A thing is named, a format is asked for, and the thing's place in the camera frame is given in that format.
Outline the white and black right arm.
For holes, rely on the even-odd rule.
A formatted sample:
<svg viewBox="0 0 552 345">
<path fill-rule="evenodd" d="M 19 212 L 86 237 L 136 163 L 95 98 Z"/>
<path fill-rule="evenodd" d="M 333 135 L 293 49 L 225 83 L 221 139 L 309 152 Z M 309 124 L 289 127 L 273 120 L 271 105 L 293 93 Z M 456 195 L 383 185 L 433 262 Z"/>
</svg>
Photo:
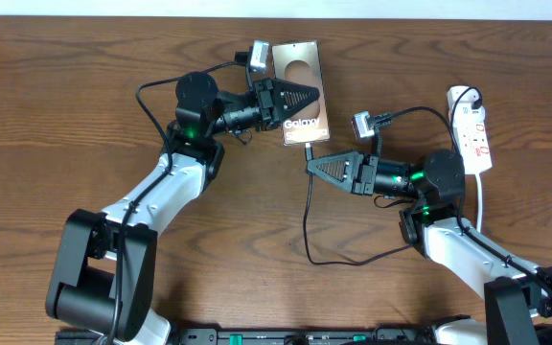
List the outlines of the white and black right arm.
<svg viewBox="0 0 552 345">
<path fill-rule="evenodd" d="M 400 229 L 408 248 L 455 274 L 484 302 L 486 319 L 453 316 L 421 333 L 436 344 L 552 344 L 552 266 L 522 259 L 464 217 L 465 172 L 459 154 L 439 149 L 416 164 L 376 152 L 314 157 L 306 172 L 347 193 L 405 203 Z"/>
</svg>

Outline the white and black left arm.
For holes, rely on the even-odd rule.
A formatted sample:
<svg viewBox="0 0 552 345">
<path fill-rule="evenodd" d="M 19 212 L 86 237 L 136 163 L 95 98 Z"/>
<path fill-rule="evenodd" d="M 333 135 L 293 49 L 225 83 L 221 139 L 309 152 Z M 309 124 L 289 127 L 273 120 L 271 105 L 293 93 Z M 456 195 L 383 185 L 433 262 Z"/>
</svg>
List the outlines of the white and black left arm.
<svg viewBox="0 0 552 345">
<path fill-rule="evenodd" d="M 218 174 L 217 135 L 268 131 L 316 102 L 318 88 L 251 80 L 244 93 L 218 88 L 208 71 L 173 79 L 175 118 L 158 128 L 155 168 L 100 212 L 82 209 L 64 224 L 45 301 L 49 317 L 100 334 L 104 344 L 164 344 L 172 325 L 152 308 L 157 241 Z"/>
</svg>

